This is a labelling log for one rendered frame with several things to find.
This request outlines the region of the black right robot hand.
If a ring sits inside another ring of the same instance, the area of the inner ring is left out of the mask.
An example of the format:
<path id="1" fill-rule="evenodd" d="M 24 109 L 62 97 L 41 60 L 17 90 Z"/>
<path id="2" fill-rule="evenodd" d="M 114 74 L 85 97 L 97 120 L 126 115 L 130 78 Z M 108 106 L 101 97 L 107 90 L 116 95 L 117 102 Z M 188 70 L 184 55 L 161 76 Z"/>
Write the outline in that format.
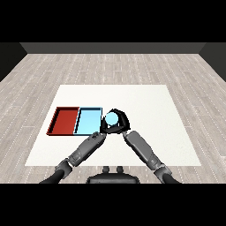
<path id="1" fill-rule="evenodd" d="M 112 109 L 110 112 L 114 112 L 118 116 L 118 123 L 115 126 L 108 125 L 108 134 L 111 133 L 121 133 L 130 130 L 130 122 L 126 114 L 119 109 Z"/>

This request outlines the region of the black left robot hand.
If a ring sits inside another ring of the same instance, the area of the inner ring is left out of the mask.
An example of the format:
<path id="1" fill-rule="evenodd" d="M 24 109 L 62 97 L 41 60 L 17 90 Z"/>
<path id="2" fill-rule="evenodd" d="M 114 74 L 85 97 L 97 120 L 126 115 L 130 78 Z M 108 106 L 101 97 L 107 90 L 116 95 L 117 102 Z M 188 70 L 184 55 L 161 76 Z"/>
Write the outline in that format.
<path id="1" fill-rule="evenodd" d="M 105 117 L 103 117 L 101 120 L 100 133 L 107 133 L 108 129 L 108 124 L 105 120 Z"/>

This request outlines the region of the small blue can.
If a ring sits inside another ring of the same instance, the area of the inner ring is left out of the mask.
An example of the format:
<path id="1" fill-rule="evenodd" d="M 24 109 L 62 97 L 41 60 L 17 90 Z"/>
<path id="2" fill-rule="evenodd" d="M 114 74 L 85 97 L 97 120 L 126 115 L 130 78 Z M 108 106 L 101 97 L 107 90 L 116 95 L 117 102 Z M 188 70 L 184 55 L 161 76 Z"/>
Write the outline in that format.
<path id="1" fill-rule="evenodd" d="M 115 126 L 118 123 L 118 116 L 114 112 L 110 112 L 106 115 L 105 121 L 109 126 Z"/>

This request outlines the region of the light blue shallow open box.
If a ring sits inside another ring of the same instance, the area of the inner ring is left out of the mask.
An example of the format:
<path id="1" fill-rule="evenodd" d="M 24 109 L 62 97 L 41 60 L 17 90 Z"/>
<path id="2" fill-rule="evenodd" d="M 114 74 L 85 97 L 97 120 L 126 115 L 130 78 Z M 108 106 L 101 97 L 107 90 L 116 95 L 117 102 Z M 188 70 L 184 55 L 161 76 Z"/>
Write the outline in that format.
<path id="1" fill-rule="evenodd" d="M 94 132 L 99 132 L 101 120 L 101 107 L 81 107 L 76 119 L 73 134 L 75 136 L 89 136 Z"/>

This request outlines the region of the red shallow open box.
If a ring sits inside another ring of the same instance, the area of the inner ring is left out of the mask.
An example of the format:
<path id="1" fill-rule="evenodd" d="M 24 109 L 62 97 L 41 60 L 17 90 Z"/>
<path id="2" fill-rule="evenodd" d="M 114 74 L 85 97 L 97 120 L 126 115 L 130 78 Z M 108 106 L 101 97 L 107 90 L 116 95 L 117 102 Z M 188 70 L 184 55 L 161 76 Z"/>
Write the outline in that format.
<path id="1" fill-rule="evenodd" d="M 49 124 L 47 135 L 72 136 L 79 114 L 79 107 L 57 107 Z"/>

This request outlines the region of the dark grey robot body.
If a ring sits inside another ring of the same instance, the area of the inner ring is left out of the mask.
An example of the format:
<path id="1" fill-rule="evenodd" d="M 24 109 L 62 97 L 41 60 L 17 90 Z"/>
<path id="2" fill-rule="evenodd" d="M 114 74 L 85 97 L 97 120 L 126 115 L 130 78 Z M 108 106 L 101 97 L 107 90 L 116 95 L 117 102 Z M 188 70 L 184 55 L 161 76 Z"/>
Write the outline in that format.
<path id="1" fill-rule="evenodd" d="M 110 173 L 109 166 L 104 166 L 101 174 L 87 179 L 87 184 L 139 184 L 139 179 L 125 174 L 122 166 L 117 166 L 116 173 Z"/>

